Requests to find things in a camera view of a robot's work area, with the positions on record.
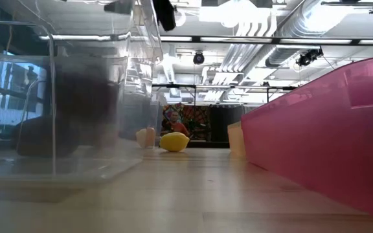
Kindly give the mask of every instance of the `ceiling fixture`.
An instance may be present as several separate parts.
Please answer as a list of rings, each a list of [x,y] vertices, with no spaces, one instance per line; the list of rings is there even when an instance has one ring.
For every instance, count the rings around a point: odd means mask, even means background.
[[[85,4],[99,4],[99,5],[107,5],[110,2],[112,2],[112,0],[105,0],[105,1],[103,0],[60,0],[60,1],[68,2],[68,3],[85,3]]]
[[[39,36],[42,40],[49,40],[48,36]],[[111,36],[89,36],[89,35],[52,35],[53,40],[75,40],[75,41],[111,41]]]
[[[310,63],[317,60],[318,57],[323,56],[322,49],[310,49],[304,54],[300,54],[300,57],[296,61],[296,64],[300,67],[308,66]]]
[[[191,36],[161,36],[161,41],[192,41]]]
[[[197,51],[194,56],[194,64],[195,65],[201,65],[204,63],[205,58],[201,51]]]

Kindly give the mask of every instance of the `wooden floor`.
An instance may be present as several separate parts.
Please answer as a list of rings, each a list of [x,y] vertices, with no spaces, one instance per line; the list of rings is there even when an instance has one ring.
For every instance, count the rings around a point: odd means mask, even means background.
[[[114,181],[0,187],[0,233],[373,232],[373,217],[224,149],[161,150]]]

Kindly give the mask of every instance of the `dark object inside bin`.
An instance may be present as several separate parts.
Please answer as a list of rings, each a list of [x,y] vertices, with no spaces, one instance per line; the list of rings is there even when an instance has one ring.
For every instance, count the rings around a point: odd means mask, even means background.
[[[73,122],[87,124],[113,120],[118,88],[99,73],[98,76],[62,72],[57,74],[57,111]]]
[[[52,157],[52,117],[40,116],[25,120],[12,132],[12,147],[19,155]],[[78,135],[66,120],[56,120],[56,156],[70,155],[78,146]]]

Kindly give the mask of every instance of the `pipe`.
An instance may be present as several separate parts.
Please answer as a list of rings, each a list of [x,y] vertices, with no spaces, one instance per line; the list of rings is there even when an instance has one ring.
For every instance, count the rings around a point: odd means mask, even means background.
[[[203,69],[202,69],[202,85],[204,85],[205,84],[205,82],[207,81],[207,78],[208,78],[208,76],[207,76],[207,71],[210,69],[210,67],[204,67]]]
[[[0,25],[36,26],[49,36],[50,76],[51,76],[51,111],[52,111],[52,174],[56,175],[56,63],[54,61],[54,38],[43,25],[22,21],[0,21]]]
[[[258,22],[253,22],[250,32],[248,33],[248,36],[254,36],[258,30]],[[244,53],[240,53],[241,56],[237,58],[237,60],[233,64],[233,71],[238,72],[240,71],[238,68],[240,64],[243,63],[244,60],[247,59],[249,53],[251,52],[251,45],[242,45],[242,48],[244,49]]]
[[[261,26],[260,30],[257,33],[257,36],[271,36],[276,31],[277,28],[277,17],[276,14],[270,14],[270,27],[268,27],[268,22],[264,23]],[[250,61],[256,56],[256,53],[260,50],[261,45],[250,45],[248,55],[244,58],[244,60],[239,64],[238,71],[243,71],[246,66],[250,63]]]
[[[276,31],[276,36],[289,38],[320,37],[340,23],[352,9],[343,6],[321,6],[321,2],[322,0],[303,1],[293,11],[293,14],[288,17],[286,23]],[[327,10],[331,10],[330,13],[333,13],[332,17],[319,23],[318,20],[323,18],[324,15],[329,14]],[[248,76],[255,66],[280,67],[289,58],[298,53],[298,51],[299,49],[278,49],[275,45],[263,46],[258,54],[269,54],[268,58],[264,59],[264,56],[262,56],[262,59],[260,57],[256,58],[251,63],[251,66],[248,66],[244,70],[244,73]]]
[[[251,25],[254,25],[252,23],[244,23],[244,29],[243,29],[243,34],[242,36],[252,36],[249,34],[250,31],[252,31],[252,26]],[[247,48],[247,45],[237,45],[236,46],[236,51],[234,53],[234,56],[232,57],[232,60],[230,61],[230,63],[228,64],[227,66],[227,70],[229,72],[234,72],[234,65],[236,65],[239,60],[240,60],[240,57],[239,55],[243,53],[243,49],[246,49]]]
[[[238,30],[237,30],[236,36],[241,36],[242,29],[243,29],[243,23],[240,22],[238,24]],[[229,60],[231,60],[231,56],[233,54],[233,51],[235,50],[235,47],[236,47],[235,45],[230,45],[230,48],[228,49],[227,55],[225,55],[224,60],[220,65],[220,70],[221,71],[224,71],[224,72],[226,71],[225,66],[229,63]]]
[[[296,12],[296,10],[299,9],[303,5],[304,2],[305,2],[305,0],[301,0],[298,3],[298,5],[293,10],[291,10],[291,12],[282,21],[280,21],[280,23],[277,25],[277,28],[278,29],[282,28],[283,25],[285,23],[287,23],[287,21],[289,20],[289,18]]]

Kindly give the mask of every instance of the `clear plastic bin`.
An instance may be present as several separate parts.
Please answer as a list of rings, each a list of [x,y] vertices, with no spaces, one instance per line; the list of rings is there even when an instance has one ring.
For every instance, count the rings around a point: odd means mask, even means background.
[[[0,22],[0,36],[27,28],[49,51],[47,28],[55,35],[55,77],[48,53],[13,56],[9,45],[0,49],[0,180],[97,183],[142,161],[145,146],[136,134],[156,126],[152,71],[162,59],[151,2],[132,2],[129,15],[84,3],[9,2],[0,0],[4,12],[38,27]],[[97,38],[47,26],[43,16],[53,7],[74,7],[75,23]],[[100,18],[107,30],[91,26]]]

